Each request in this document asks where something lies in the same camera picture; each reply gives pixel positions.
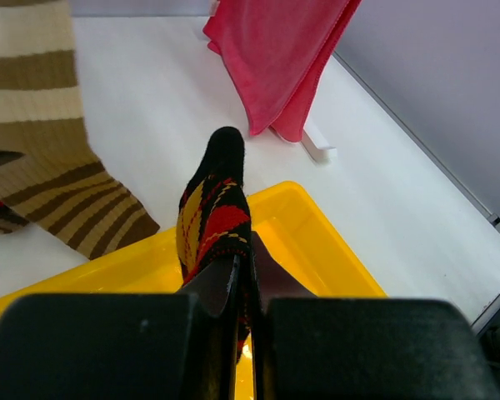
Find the brown striped sock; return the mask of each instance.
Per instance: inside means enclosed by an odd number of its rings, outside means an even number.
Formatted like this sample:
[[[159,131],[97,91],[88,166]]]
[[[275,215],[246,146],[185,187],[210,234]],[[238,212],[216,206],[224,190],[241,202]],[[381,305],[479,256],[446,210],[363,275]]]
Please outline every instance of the brown striped sock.
[[[88,146],[64,0],[0,0],[0,201],[91,259],[159,229]]]

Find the yellow tray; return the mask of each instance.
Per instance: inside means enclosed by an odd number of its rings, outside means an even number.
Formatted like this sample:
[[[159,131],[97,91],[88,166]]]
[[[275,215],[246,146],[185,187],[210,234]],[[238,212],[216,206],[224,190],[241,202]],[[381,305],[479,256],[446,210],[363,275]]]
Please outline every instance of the yellow tray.
[[[274,259],[318,296],[384,297],[305,190],[284,182],[248,198],[252,227]],[[0,313],[28,293],[172,293],[182,284],[175,230],[0,298]],[[253,398],[252,352],[237,365],[236,399]]]

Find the white table surface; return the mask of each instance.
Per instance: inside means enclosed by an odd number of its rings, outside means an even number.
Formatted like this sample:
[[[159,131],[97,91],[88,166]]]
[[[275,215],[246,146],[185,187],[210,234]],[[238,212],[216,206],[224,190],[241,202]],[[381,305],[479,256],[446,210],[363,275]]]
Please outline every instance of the white table surface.
[[[248,122],[203,18],[78,18],[93,149],[170,228],[208,137]],[[335,60],[312,118],[338,158],[316,165],[270,132],[247,138],[246,192],[302,184],[382,288],[441,298],[469,321],[500,293],[500,235]],[[0,237],[0,296],[85,259],[38,227]]]

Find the argyle sock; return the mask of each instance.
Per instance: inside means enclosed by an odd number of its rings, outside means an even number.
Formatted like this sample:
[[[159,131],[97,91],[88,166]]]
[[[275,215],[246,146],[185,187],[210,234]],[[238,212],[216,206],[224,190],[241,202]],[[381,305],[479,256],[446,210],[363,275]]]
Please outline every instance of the argyle sock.
[[[88,145],[74,47],[65,0],[0,0],[0,233],[30,221],[93,259],[159,226]]]
[[[209,139],[202,162],[179,205],[177,254],[183,285],[215,259],[237,254],[243,266],[250,260],[251,220],[243,193],[243,162],[241,133],[234,127],[218,129]],[[243,309],[237,359],[248,333],[248,315]]]

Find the gray wall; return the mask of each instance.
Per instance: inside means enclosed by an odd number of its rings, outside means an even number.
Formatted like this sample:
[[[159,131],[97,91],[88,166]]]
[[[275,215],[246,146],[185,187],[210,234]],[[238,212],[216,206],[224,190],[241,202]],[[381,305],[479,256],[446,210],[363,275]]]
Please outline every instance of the gray wall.
[[[76,16],[208,15],[209,0],[69,0]]]
[[[338,52],[500,216],[500,0],[363,0]]]

